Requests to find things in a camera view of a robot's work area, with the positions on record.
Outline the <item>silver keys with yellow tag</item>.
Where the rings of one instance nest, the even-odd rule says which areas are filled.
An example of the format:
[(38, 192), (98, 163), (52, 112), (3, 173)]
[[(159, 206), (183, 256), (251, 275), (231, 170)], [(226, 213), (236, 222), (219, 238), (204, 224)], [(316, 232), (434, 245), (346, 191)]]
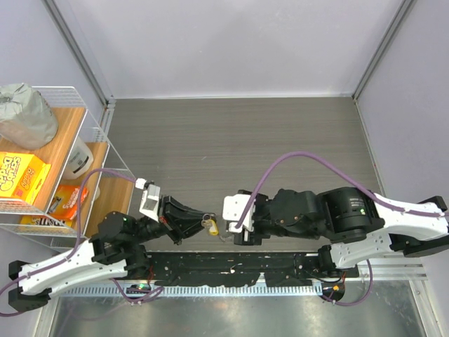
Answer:
[(218, 236), (219, 229), (217, 225), (217, 218), (215, 214), (207, 213), (203, 215), (201, 225), (207, 230), (207, 233), (211, 236)]

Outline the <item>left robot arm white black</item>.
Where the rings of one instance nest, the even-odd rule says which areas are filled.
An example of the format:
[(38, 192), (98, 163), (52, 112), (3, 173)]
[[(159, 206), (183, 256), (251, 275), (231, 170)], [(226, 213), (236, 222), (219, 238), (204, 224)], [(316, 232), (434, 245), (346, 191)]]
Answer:
[(214, 213), (191, 209), (170, 196), (143, 199), (140, 213), (142, 217), (136, 219), (110, 212), (98, 225), (97, 233), (71, 251), (40, 263), (10, 263), (9, 277), (17, 286), (8, 292), (8, 304), (18, 312), (27, 312), (82, 284), (148, 277), (152, 266), (145, 242), (168, 236), (181, 244), (203, 229), (217, 232)]

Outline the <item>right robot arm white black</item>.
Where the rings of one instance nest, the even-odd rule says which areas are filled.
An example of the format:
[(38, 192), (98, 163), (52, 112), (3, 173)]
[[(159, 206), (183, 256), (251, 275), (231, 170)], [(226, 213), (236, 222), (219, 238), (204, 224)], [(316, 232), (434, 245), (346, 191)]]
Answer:
[(222, 217), (234, 244), (259, 246), (272, 236), (324, 237), (329, 244), (318, 250), (316, 271), (327, 277), (384, 254), (416, 258), (448, 249), (447, 207), (439, 196), (413, 204), (380, 195), (371, 199), (355, 187), (320, 194), (280, 189), (272, 199), (258, 194), (243, 216), (249, 199), (245, 190), (224, 199)]

